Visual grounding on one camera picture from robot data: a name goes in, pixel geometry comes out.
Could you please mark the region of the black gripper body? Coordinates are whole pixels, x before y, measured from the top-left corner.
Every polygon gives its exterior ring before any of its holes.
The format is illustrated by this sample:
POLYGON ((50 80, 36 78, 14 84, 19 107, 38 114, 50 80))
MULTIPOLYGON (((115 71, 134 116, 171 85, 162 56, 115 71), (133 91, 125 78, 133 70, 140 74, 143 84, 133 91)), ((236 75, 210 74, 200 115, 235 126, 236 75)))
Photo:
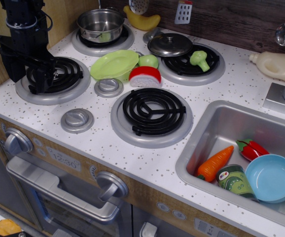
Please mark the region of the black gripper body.
POLYGON ((3 65, 14 82, 26 75, 26 67, 39 70, 46 80, 55 71, 55 57, 48 51, 47 20, 34 18, 31 23, 6 20, 11 36, 0 36, 0 55, 3 65))

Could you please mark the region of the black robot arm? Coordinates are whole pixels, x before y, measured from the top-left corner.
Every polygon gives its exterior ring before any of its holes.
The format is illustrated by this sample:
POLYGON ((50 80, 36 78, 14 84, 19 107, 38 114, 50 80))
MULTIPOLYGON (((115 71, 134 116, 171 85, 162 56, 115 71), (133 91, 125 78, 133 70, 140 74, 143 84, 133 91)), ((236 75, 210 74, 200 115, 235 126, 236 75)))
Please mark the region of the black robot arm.
POLYGON ((2 0, 6 11, 5 23, 11 36, 0 36, 3 65, 14 82, 34 70, 33 94, 44 93, 53 83, 56 59, 48 51, 48 15, 42 11, 42 0, 2 0))

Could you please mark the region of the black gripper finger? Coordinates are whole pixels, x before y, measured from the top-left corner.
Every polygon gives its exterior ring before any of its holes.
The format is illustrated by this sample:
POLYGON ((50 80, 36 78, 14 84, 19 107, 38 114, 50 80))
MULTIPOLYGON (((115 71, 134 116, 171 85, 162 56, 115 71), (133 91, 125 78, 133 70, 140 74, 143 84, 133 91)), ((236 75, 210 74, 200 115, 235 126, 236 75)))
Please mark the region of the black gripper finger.
POLYGON ((44 72, 40 69, 28 68, 29 90, 32 94, 42 94, 45 91, 44 72))
POLYGON ((44 73, 44 90, 48 90, 52 86, 54 74, 56 72, 55 65, 48 65, 44 73))

